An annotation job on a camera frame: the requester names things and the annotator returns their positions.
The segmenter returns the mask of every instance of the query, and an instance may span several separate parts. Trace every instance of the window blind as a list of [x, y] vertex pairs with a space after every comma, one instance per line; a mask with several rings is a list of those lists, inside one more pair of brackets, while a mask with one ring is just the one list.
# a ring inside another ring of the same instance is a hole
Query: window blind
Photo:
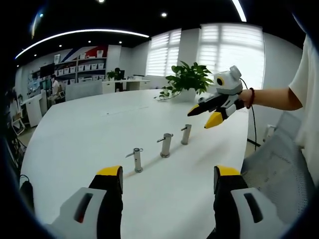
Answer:
[[265, 66], [262, 30], [243, 24], [203, 25], [198, 63], [214, 74], [236, 65], [248, 87], [261, 89]]
[[146, 75], [173, 75], [172, 65], [177, 64], [181, 29], [155, 36], [148, 53]]

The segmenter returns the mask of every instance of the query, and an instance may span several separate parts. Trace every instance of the hand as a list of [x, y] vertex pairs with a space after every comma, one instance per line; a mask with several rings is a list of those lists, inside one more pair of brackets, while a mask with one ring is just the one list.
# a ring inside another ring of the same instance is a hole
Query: hand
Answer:
[[251, 90], [243, 90], [239, 95], [239, 99], [244, 102], [244, 106], [249, 106], [250, 99], [252, 98], [253, 93]]

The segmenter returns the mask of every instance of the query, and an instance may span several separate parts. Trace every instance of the metal peg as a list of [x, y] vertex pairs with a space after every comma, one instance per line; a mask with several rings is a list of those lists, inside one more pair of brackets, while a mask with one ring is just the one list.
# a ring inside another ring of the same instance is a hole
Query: metal peg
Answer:
[[134, 148], [133, 153], [130, 153], [126, 155], [125, 158], [130, 157], [134, 155], [134, 163], [135, 163], [135, 172], [141, 173], [143, 171], [142, 165], [141, 165], [141, 152], [143, 152], [142, 148]]
[[158, 140], [158, 143], [163, 141], [161, 152], [159, 153], [162, 158], [169, 157], [169, 148], [170, 148], [170, 142], [172, 137], [173, 137], [173, 134], [165, 133], [164, 137]]
[[185, 124], [185, 127], [181, 129], [184, 131], [183, 138], [181, 139], [181, 144], [188, 145], [188, 139], [190, 134], [191, 124]]

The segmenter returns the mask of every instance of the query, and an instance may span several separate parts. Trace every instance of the black ceiling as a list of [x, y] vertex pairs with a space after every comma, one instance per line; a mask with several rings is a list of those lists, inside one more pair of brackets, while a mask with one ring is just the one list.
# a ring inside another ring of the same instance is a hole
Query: black ceiling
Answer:
[[[305, 35], [280, 0], [240, 0], [247, 23], [263, 27], [302, 47]], [[14, 23], [13, 58], [23, 48], [59, 33], [92, 28], [127, 30], [150, 37], [176, 28], [195, 28], [209, 22], [241, 22], [232, 0], [32, 0], [15, 1], [19, 21]], [[167, 12], [162, 18], [161, 12]], [[36, 14], [44, 16], [31, 39]], [[22, 54], [14, 64], [23, 65], [50, 52], [88, 45], [119, 44], [134, 47], [149, 39], [114, 33], [77, 33], [46, 41]]]

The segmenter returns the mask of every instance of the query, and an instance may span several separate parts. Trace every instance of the white oval table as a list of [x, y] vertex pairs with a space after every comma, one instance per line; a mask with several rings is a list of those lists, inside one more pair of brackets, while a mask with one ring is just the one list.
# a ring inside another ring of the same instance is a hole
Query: white oval table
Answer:
[[[206, 238], [215, 226], [213, 167], [240, 170], [248, 112], [235, 112], [204, 129], [209, 112], [187, 117], [192, 103], [153, 99], [160, 90], [113, 93], [54, 105], [35, 130], [22, 165], [33, 185], [36, 216], [52, 223], [59, 209], [96, 172], [122, 165], [123, 239]], [[186, 123], [189, 144], [182, 145]], [[170, 157], [161, 158], [164, 133], [173, 133]], [[143, 148], [143, 172], [134, 172], [133, 148]]]

